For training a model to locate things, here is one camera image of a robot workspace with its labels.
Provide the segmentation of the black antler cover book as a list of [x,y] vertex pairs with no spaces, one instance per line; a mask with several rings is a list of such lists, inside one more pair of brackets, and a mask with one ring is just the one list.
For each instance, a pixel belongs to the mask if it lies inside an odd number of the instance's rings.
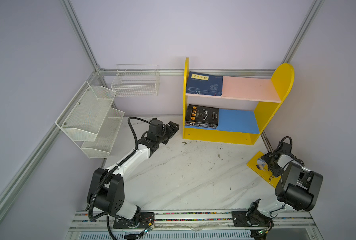
[[185,124],[218,125],[219,108],[199,105],[188,105],[185,114]]

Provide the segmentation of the navy book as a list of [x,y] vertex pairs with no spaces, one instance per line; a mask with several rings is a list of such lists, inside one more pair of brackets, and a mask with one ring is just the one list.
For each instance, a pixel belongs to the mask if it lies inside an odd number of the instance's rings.
[[187,90],[222,92],[223,77],[189,71]]
[[202,90],[195,90],[195,89],[188,89],[185,92],[186,94],[192,94],[192,95],[204,95],[204,96],[215,96],[215,97],[220,97],[222,96],[222,92],[217,92],[217,91],[202,91]]

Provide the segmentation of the yellow cartoon cover book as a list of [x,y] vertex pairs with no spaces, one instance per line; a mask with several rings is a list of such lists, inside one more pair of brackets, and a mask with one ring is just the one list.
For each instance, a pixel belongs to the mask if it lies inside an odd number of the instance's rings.
[[258,151],[254,157],[247,163],[247,166],[257,173],[263,180],[276,188],[281,177],[275,177],[273,172],[268,169],[268,164],[262,159],[264,153]]

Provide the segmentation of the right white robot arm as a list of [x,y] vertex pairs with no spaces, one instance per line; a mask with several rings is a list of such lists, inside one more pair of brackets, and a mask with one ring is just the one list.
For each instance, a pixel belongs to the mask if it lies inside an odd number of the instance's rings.
[[317,202],[323,176],[304,166],[292,154],[292,142],[280,141],[266,154],[258,152],[247,166],[274,187],[274,194],[253,201],[246,220],[251,226],[268,226],[279,213],[310,211]]

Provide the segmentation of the black wolf cover book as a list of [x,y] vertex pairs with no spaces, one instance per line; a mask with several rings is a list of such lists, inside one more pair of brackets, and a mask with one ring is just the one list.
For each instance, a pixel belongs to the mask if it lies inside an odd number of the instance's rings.
[[218,125],[191,125],[191,124],[185,124],[185,127],[187,128],[200,128],[200,129],[217,129]]

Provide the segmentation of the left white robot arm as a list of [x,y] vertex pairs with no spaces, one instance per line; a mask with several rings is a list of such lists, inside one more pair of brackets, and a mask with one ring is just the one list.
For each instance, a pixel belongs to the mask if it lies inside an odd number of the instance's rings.
[[[140,138],[137,138],[132,120],[149,125],[148,130]],[[166,145],[179,130],[179,124],[174,122],[165,124],[157,118],[147,121],[129,117],[128,124],[135,140],[133,150],[119,162],[106,169],[98,168],[93,173],[87,196],[88,218],[91,221],[102,216],[139,221],[141,209],[126,200],[125,180],[141,163],[149,159],[161,144]]]

